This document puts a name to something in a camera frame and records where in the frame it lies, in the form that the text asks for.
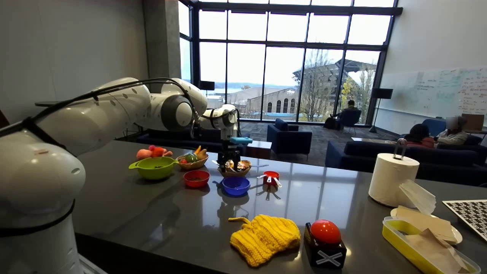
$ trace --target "white paper towel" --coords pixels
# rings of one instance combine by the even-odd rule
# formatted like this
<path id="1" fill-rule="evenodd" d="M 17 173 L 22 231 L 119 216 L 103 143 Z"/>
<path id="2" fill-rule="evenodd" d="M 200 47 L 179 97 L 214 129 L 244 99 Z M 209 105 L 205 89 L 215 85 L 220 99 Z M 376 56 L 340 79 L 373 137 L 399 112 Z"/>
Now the white paper towel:
<path id="1" fill-rule="evenodd" d="M 416 179 L 421 162 L 415 158 L 395 158 L 395 153 L 378 153 L 369 194 L 381 204 L 398 207 L 407 202 L 399 185 Z"/>

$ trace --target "floor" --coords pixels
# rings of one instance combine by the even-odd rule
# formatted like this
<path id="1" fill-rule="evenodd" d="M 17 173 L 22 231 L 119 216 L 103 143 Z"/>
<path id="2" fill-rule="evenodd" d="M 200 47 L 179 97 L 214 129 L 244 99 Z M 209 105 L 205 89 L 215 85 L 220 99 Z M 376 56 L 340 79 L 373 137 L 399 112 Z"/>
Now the floor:
<path id="1" fill-rule="evenodd" d="M 253 140 L 267 140 L 268 124 L 270 123 L 243 121 L 241 130 L 243 130 L 243 135 L 252 137 Z M 337 130 L 337 129 L 323 127 L 322 124 L 300 124 L 300 130 L 314 132 L 310 155 L 290 155 L 290 156 L 271 155 L 271 158 L 325 166 L 326 146 L 328 146 L 328 141 L 331 140 L 346 143 L 352 140 L 352 137 L 395 138 L 395 135 L 390 132 L 384 132 L 384 130 L 370 132 L 370 127 L 361 127 L 361 126 Z"/>

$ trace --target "person sitting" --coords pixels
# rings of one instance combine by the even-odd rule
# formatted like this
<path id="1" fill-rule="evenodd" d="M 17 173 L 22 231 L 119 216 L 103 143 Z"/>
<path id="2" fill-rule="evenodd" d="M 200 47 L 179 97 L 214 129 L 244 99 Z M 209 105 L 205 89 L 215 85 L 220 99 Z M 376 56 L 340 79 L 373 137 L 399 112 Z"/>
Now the person sitting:
<path id="1" fill-rule="evenodd" d="M 471 135 L 465 130 L 466 123 L 468 120 L 462 115 L 453 117 L 446 129 L 436 137 L 436 141 L 439 144 L 465 144 Z"/>
<path id="2" fill-rule="evenodd" d="M 360 121 L 363 111 L 355 106 L 355 100 L 349 100 L 348 108 L 340 114 L 326 118 L 325 127 L 341 129 L 354 126 Z"/>
<path id="3" fill-rule="evenodd" d="M 402 143 L 405 146 L 436 147 L 436 140 L 430 135 L 430 129 L 424 123 L 415 124 Z"/>

